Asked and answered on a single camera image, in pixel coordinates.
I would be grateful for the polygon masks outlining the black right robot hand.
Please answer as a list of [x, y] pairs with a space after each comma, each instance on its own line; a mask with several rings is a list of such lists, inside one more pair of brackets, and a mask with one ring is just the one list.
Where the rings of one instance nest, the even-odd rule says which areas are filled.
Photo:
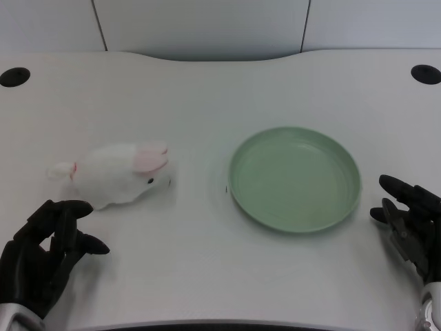
[[399, 210], [383, 198], [380, 208], [370, 209], [370, 216], [390, 227], [395, 247], [405, 261], [414, 264], [424, 284], [439, 282], [440, 197], [386, 174], [380, 175], [379, 184], [408, 209]]

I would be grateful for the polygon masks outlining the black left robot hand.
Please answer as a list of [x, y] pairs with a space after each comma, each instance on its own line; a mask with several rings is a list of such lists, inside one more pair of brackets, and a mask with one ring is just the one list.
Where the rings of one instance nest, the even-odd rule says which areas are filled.
[[100, 239], [77, 228], [94, 208], [85, 201], [46, 201], [6, 243], [1, 255], [1, 303], [17, 303], [45, 318], [86, 254], [108, 254]]

